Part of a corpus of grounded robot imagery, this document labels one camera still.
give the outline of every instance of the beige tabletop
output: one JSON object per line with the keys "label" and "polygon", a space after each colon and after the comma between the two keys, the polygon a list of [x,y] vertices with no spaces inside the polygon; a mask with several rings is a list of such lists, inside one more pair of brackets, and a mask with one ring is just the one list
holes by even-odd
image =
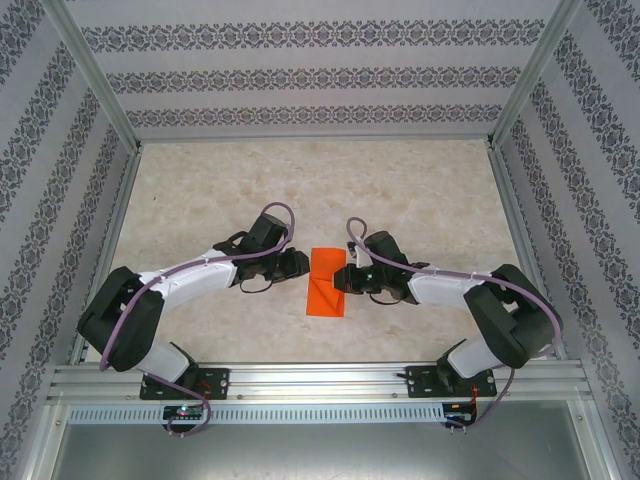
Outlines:
{"label": "beige tabletop", "polygon": [[[194,258],[276,200],[294,209],[291,245],[307,254],[345,248],[345,221],[356,215],[370,232],[388,230],[411,262],[517,264],[482,141],[292,141],[146,146],[113,267]],[[366,296],[347,296],[343,318],[308,317],[307,284],[213,292],[164,315],[158,335],[197,361],[365,362],[435,360],[477,333],[466,310],[384,307]]]}

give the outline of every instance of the black mounting plate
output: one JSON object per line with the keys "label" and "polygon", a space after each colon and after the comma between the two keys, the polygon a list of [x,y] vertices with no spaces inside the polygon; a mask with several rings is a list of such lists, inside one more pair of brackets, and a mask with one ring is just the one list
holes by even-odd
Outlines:
{"label": "black mounting plate", "polygon": [[407,380],[409,398],[471,397],[471,389],[474,385],[478,389],[478,397],[495,397],[498,393],[491,370],[485,370],[475,377],[461,381],[455,386],[454,391],[450,392],[438,379],[437,369],[436,365],[405,368],[405,374],[402,377]]}
{"label": "black mounting plate", "polygon": [[[226,400],[229,391],[229,369],[199,368],[192,390],[207,400]],[[193,397],[144,376],[140,386],[140,399],[193,400]]]}

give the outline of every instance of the gray floor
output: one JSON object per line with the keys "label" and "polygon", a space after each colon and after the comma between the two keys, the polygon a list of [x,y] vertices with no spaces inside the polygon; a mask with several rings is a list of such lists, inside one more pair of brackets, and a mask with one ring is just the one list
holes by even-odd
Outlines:
{"label": "gray floor", "polygon": [[566,404],[506,403],[477,431],[438,424],[70,426],[57,480],[584,479]]}

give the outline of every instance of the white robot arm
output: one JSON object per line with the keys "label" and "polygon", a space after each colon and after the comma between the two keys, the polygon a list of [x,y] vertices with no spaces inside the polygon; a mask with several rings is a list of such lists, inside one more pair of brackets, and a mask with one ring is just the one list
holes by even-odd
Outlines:
{"label": "white robot arm", "polygon": [[[238,232],[188,262],[139,274],[127,267],[117,268],[80,318],[78,332],[103,355],[107,350],[106,361],[117,371],[135,368],[191,388],[198,366],[177,345],[155,339],[161,315],[213,290],[235,285],[242,289],[242,283],[256,275],[262,275],[271,286],[308,273],[309,259],[304,253],[276,248],[279,242],[284,247],[286,239],[282,239],[288,228],[263,212],[249,232]],[[262,253],[274,249],[278,251]],[[143,293],[134,301],[141,290]],[[129,307],[127,321],[116,331],[114,340],[113,332],[130,302],[133,306]]]}
{"label": "white robot arm", "polygon": [[438,275],[438,269],[427,263],[409,264],[393,237],[385,231],[368,236],[364,246],[374,255],[424,270],[424,274],[370,258],[353,242],[348,245],[357,263],[349,264],[334,274],[335,288],[346,293],[370,295],[386,290],[397,302],[448,305],[471,311],[480,335],[463,340],[438,360],[439,381],[449,391],[453,391],[456,384],[495,367],[521,368],[553,341],[554,327],[539,305],[513,290],[482,280],[483,277],[492,277],[516,285],[553,311],[513,265],[474,274],[478,278],[472,275],[470,279],[459,279]]}

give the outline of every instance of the patterned wallpaper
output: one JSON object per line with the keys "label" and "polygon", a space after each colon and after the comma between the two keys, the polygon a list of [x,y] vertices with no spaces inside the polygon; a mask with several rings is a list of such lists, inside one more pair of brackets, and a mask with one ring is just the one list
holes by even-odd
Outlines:
{"label": "patterned wallpaper", "polygon": [[503,145],[623,478],[640,478],[639,11],[583,3]]}
{"label": "patterned wallpaper", "polygon": [[128,155],[34,0],[0,5],[0,479],[66,363]]}
{"label": "patterned wallpaper", "polygon": [[488,134],[557,0],[70,1],[142,139]]}

